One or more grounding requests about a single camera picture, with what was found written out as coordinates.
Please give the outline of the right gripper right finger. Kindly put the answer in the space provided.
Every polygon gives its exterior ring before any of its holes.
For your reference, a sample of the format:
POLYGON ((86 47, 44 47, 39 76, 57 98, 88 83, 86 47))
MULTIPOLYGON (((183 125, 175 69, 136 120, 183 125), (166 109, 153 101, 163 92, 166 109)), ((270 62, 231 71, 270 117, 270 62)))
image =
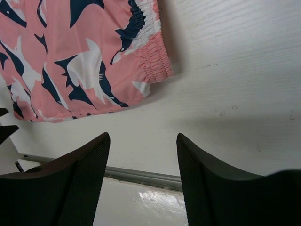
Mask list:
POLYGON ((219 160, 184 134, 176 145, 190 226, 300 225, 299 170, 260 176, 219 160))

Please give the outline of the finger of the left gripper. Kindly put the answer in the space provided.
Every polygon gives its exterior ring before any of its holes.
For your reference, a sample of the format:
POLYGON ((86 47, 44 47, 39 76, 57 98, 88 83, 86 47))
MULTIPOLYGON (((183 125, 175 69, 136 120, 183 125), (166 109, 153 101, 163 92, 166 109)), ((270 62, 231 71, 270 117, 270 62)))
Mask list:
POLYGON ((6 108, 0 108, 0 117, 4 116, 7 113, 9 113, 9 111, 6 108))
POLYGON ((15 133, 19 127, 17 125, 0 126, 0 144, 2 144, 9 136, 15 133))

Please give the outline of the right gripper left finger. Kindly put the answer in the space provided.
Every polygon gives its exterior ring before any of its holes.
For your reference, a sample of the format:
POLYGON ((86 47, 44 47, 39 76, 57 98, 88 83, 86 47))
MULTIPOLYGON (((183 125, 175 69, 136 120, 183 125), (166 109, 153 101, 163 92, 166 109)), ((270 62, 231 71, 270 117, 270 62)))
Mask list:
POLYGON ((1 225, 91 226, 110 143, 105 132, 48 163, 1 175, 1 225))

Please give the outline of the pink shark print shorts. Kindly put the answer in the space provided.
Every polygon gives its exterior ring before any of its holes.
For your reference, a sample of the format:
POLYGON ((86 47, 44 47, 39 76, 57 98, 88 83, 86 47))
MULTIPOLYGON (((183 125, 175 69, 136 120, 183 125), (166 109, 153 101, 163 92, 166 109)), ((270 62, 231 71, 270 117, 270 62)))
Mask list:
POLYGON ((121 111, 173 76, 155 0, 3 0, 0 73, 17 119, 121 111))

